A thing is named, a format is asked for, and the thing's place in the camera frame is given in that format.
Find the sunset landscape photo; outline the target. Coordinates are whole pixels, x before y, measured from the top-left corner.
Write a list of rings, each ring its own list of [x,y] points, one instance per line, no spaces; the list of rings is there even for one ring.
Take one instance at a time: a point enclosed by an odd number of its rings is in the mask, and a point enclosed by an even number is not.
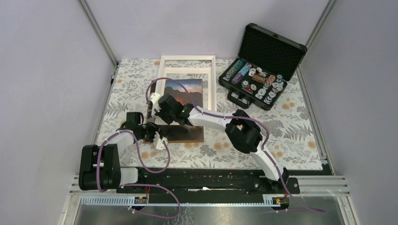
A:
[[[188,95],[188,97],[189,97],[189,99],[190,99],[190,102],[189,102],[189,104],[191,104],[191,110],[193,110],[196,106],[198,106],[196,103],[195,103],[195,101],[192,99],[192,97],[190,96],[190,93],[188,92],[188,90],[180,83],[180,82],[178,82],[178,81],[176,81],[176,80],[173,80],[173,79],[170,79],[170,78],[165,78],[165,77],[162,77],[162,78],[158,78],[158,79],[156,79],[155,81],[153,81],[151,84],[150,84],[150,86],[149,87],[152,87],[153,85],[157,85],[157,82],[159,81],[159,80],[170,80],[170,81],[172,81],[172,82],[175,82],[176,84],[178,84],[178,85],[180,85],[183,89],[184,89],[184,91],[185,91],[185,93]],[[152,117],[154,117],[154,122],[156,123],[156,124],[158,124],[158,125],[168,125],[166,122],[164,122],[160,117],[158,117],[158,116],[156,116],[155,115],[155,113],[153,113],[153,110],[151,111],[151,116]],[[179,125],[177,122],[172,122],[170,125]]]

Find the white picture frame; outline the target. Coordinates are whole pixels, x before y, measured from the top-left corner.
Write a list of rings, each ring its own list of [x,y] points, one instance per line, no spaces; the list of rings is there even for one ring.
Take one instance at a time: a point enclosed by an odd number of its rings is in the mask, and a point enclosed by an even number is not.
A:
[[[166,78],[180,82],[189,93],[198,93],[199,105],[204,109],[216,111],[216,57],[215,55],[162,55],[155,92],[182,93],[178,100],[185,101],[184,89]]]

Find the white photo mat border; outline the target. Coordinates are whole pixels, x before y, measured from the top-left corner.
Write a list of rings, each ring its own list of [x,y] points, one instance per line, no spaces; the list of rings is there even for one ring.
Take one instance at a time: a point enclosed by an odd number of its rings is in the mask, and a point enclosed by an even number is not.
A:
[[[198,106],[208,110],[216,110],[215,75],[210,67],[166,67],[162,72],[159,72],[158,77],[170,78],[180,82]],[[159,80],[156,92],[171,94],[182,104],[190,102],[184,89],[170,80]]]

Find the brown frame backing board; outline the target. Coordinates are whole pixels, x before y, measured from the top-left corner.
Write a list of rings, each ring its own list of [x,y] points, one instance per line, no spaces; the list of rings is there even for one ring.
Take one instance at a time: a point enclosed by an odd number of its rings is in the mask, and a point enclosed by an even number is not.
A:
[[[158,125],[161,135],[169,143],[202,143],[204,142],[204,128],[202,126],[187,125]]]

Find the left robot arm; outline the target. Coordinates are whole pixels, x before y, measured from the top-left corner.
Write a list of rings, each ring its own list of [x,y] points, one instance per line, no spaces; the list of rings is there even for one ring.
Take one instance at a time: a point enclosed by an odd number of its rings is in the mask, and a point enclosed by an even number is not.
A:
[[[100,145],[85,145],[82,148],[78,178],[81,190],[104,192],[119,187],[122,179],[119,150],[124,150],[139,140],[164,147],[160,127],[152,122],[143,123],[143,120],[143,113],[128,112],[126,121],[115,134]]]

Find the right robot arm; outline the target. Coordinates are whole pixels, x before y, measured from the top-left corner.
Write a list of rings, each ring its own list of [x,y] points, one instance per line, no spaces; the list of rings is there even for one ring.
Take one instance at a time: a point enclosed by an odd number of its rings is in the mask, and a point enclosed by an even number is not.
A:
[[[233,147],[251,156],[269,180],[269,187],[275,193],[283,192],[288,186],[289,172],[276,162],[266,148],[268,138],[261,135],[265,125],[250,118],[243,110],[235,113],[220,113],[205,110],[193,104],[182,105],[171,95],[153,93],[149,97],[154,114],[167,124],[173,122],[191,127],[209,127],[224,131]]]

